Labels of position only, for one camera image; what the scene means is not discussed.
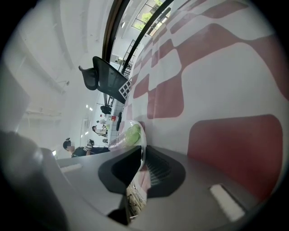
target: person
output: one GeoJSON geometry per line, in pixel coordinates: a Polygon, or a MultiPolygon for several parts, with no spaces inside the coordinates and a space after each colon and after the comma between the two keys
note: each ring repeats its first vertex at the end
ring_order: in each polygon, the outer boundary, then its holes
{"type": "Polygon", "coordinates": [[[93,145],[94,141],[90,139],[85,147],[75,148],[73,142],[70,141],[70,138],[67,138],[63,143],[63,148],[66,151],[71,152],[71,157],[84,157],[104,152],[110,152],[107,147],[94,147],[93,145]]]}
{"type": "Polygon", "coordinates": [[[104,119],[96,121],[97,123],[100,123],[101,125],[105,126],[107,123],[104,119]]]}
{"type": "Polygon", "coordinates": [[[106,129],[109,129],[109,125],[107,125],[107,121],[104,120],[104,119],[101,119],[101,120],[98,120],[96,121],[98,124],[101,124],[102,125],[102,128],[106,128],[106,129]]]}
{"type": "Polygon", "coordinates": [[[106,127],[102,127],[101,129],[97,129],[96,125],[92,126],[92,131],[94,131],[97,135],[106,136],[107,130],[106,127]]]}

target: window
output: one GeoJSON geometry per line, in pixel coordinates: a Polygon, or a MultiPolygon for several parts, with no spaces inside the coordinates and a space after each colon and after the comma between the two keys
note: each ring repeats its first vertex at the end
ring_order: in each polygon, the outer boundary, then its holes
{"type": "MultiPolygon", "coordinates": [[[[137,15],[132,27],[142,30],[161,4],[163,4],[163,2],[160,0],[148,0],[137,15]]],[[[149,28],[147,34],[153,36],[160,26],[168,19],[170,12],[171,8],[167,7],[149,28]]]]}

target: chair backrest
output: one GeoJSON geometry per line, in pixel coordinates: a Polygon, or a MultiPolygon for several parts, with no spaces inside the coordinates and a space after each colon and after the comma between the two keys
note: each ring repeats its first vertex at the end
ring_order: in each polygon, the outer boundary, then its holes
{"type": "Polygon", "coordinates": [[[125,103],[124,97],[118,91],[127,81],[119,71],[99,57],[93,57],[93,67],[98,76],[97,89],[121,103],[125,103]]]}
{"type": "Polygon", "coordinates": [[[94,91],[98,88],[98,75],[94,68],[82,69],[81,66],[78,67],[82,73],[84,84],[87,89],[94,91]]]}

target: white shirt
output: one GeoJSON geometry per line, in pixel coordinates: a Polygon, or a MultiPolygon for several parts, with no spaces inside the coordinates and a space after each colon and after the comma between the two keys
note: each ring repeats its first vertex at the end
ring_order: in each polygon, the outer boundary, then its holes
{"type": "Polygon", "coordinates": [[[105,120],[100,120],[99,123],[105,125],[107,122],[105,120]]]}
{"type": "Polygon", "coordinates": [[[95,130],[95,132],[97,133],[97,134],[105,134],[106,133],[106,130],[105,129],[96,129],[95,130]]]}

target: red checkered pattern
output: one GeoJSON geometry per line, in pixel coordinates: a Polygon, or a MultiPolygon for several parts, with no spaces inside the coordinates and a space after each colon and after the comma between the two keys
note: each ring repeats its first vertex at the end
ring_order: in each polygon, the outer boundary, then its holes
{"type": "Polygon", "coordinates": [[[192,2],[138,57],[124,119],[142,122],[148,145],[219,168],[262,201],[289,151],[286,59],[252,5],[192,2]]]}

